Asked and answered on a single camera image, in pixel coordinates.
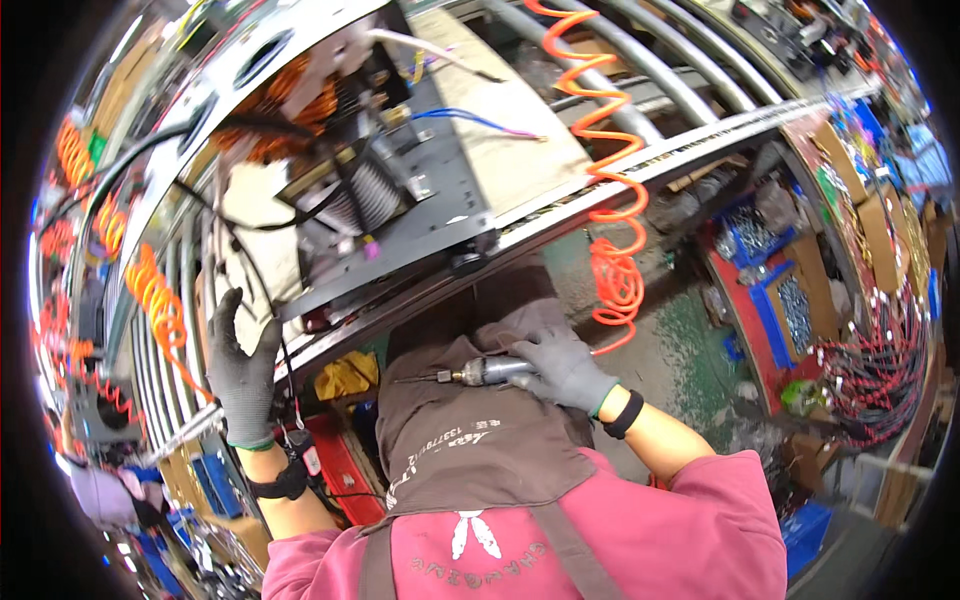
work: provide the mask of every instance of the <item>white cable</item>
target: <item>white cable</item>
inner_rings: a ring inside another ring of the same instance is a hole
[[[399,34],[397,32],[392,32],[386,29],[371,29],[367,31],[367,35],[377,41],[391,41],[393,43],[401,44],[403,46],[417,48],[419,50],[432,54],[433,56],[438,57],[440,59],[448,60],[449,62],[452,62],[456,66],[459,66],[460,68],[464,69],[471,75],[479,75],[480,77],[483,77],[484,79],[490,80],[492,82],[498,82],[498,83],[502,82],[502,80],[499,80],[488,73],[484,73],[483,71],[474,69],[469,64],[467,64],[465,60],[461,59],[457,55],[425,39],[420,39],[419,37],[407,36],[405,34]]]

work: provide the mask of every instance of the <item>hand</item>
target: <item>hand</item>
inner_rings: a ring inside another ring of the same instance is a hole
[[[589,346],[569,328],[548,327],[533,337],[535,344],[517,342],[514,352],[530,361],[539,375],[515,375],[510,382],[542,400],[580,408],[596,417],[619,379],[600,371]]]
[[[210,365],[206,377],[213,394],[220,398],[227,419],[227,443],[247,450],[269,448],[274,443],[268,422],[274,398],[274,364],[280,348],[280,321],[263,328],[253,356],[240,348],[233,319],[243,298],[242,288],[224,294],[207,325]]]

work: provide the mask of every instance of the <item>black wristband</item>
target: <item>black wristband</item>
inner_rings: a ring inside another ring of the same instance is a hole
[[[604,431],[606,431],[609,436],[617,438],[618,440],[626,438],[627,429],[630,429],[630,426],[634,424],[642,408],[643,396],[640,395],[640,392],[631,390],[630,400],[627,402],[627,405],[623,407],[623,410],[620,411],[620,415],[614,422],[604,423]]]
[[[301,460],[290,461],[271,483],[250,482],[250,490],[258,498],[289,498],[296,500],[306,490],[306,466]]]

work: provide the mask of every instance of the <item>concrete floor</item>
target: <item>concrete floor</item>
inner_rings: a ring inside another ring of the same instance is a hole
[[[648,286],[669,277],[664,256],[656,249],[655,232],[648,229],[649,251],[636,257]],[[614,243],[621,231],[594,230]],[[589,267],[589,239],[576,231],[543,249],[547,271],[572,325],[587,324],[590,310],[599,305]],[[593,327],[599,338],[588,338],[600,348],[624,335],[620,327]],[[678,293],[655,307],[641,311],[636,336],[626,346],[597,358],[600,366],[617,375],[624,386],[636,389],[645,401],[682,420],[698,431],[718,452],[726,452],[732,436],[731,399],[738,381],[749,378],[732,363],[723,349],[730,329],[710,328],[700,298],[700,286],[685,284]],[[624,443],[597,428],[594,442],[628,480],[646,483],[649,471]]]

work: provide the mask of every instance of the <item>blue wire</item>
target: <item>blue wire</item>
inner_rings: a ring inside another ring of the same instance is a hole
[[[474,123],[479,123],[486,127],[504,132],[508,128],[505,128],[501,125],[497,125],[493,121],[488,121],[487,119],[476,115],[469,110],[463,110],[462,108],[434,108],[432,110],[425,110],[424,112],[418,112],[414,115],[411,115],[410,119],[416,121],[417,119],[431,118],[431,117],[450,117],[450,118],[460,118],[473,121]]]

